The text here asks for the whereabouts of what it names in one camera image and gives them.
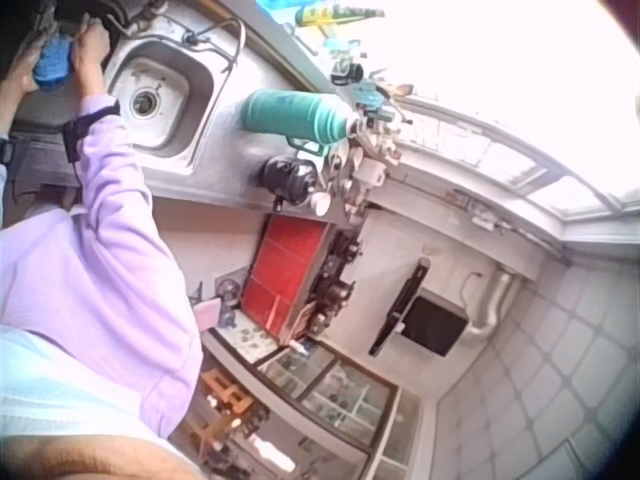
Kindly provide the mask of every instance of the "blue sponge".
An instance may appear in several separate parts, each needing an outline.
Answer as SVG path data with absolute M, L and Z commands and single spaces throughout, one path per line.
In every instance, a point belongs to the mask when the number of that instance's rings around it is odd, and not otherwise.
M 72 44 L 71 36 L 56 34 L 42 47 L 38 63 L 33 69 L 33 78 L 40 88 L 52 90 L 71 75 Z

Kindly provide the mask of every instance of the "stainless steel sink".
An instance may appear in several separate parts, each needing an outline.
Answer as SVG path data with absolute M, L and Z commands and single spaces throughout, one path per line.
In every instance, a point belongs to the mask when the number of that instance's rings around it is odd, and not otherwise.
M 116 27 L 120 41 L 105 70 L 105 84 L 120 100 L 133 147 L 144 154 L 141 163 L 146 168 L 191 174 L 232 70 L 229 54 L 221 54 L 206 42 L 207 36 L 194 33 L 211 31 L 211 21 L 178 2 L 142 31 L 132 34 L 121 25 Z M 241 32 L 237 54 L 244 44 L 243 27 Z M 70 79 L 60 89 L 30 95 L 18 112 L 14 131 L 34 143 L 61 148 L 61 127 L 77 114 L 76 92 Z
M 130 49 L 109 82 L 134 147 L 171 162 L 189 150 L 201 130 L 214 94 L 207 67 L 161 41 L 146 41 Z

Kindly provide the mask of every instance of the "kitchen counter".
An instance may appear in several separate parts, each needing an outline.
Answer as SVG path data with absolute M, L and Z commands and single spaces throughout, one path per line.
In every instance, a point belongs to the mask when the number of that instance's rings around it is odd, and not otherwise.
M 172 3 L 167 13 L 194 30 L 211 25 L 211 21 L 184 5 Z M 219 47 L 228 52 L 234 51 L 235 39 L 230 34 L 216 31 L 210 35 Z M 257 186 L 257 173 L 265 160 L 275 155 L 293 155 L 295 150 L 287 145 L 282 136 L 256 134 L 242 129 L 242 103 L 252 92 L 261 88 L 294 87 L 273 66 L 245 46 L 237 67 L 229 75 L 218 98 L 213 115 L 204 127 L 193 170 L 188 175 L 182 175 L 144 167 L 145 179 L 152 194 L 232 208 L 270 211 L 273 195 Z M 32 133 L 28 136 L 31 143 L 19 174 L 18 191 L 22 182 L 30 185 L 77 185 L 66 159 L 61 136 Z M 306 205 L 291 207 L 285 204 L 283 213 L 331 223 L 346 223 L 344 203 L 336 198 L 329 212 L 321 218 L 316 217 Z

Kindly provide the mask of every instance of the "yellow bottle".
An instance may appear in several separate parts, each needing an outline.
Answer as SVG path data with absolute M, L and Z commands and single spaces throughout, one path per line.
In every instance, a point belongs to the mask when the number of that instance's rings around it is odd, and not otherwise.
M 310 6 L 302 7 L 296 12 L 296 24 L 299 27 L 340 25 L 374 17 L 384 17 L 384 10 L 343 7 L 340 5 Z

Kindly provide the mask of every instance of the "cabinet door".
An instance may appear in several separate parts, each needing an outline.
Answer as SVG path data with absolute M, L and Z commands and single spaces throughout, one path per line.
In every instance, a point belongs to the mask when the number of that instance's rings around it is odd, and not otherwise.
M 391 389 L 341 361 L 302 401 L 323 420 L 371 445 Z
M 384 447 L 383 456 L 402 465 L 409 465 L 413 447 L 417 418 L 420 416 L 420 399 L 402 391 L 396 415 L 392 420 L 391 433 Z
M 308 356 L 287 350 L 260 370 L 291 397 L 297 398 L 333 360 L 334 356 L 318 344 L 303 342 Z
M 392 462 L 388 462 L 382 458 L 380 459 L 376 473 L 373 476 L 373 480 L 404 480 L 406 476 L 406 468 Z

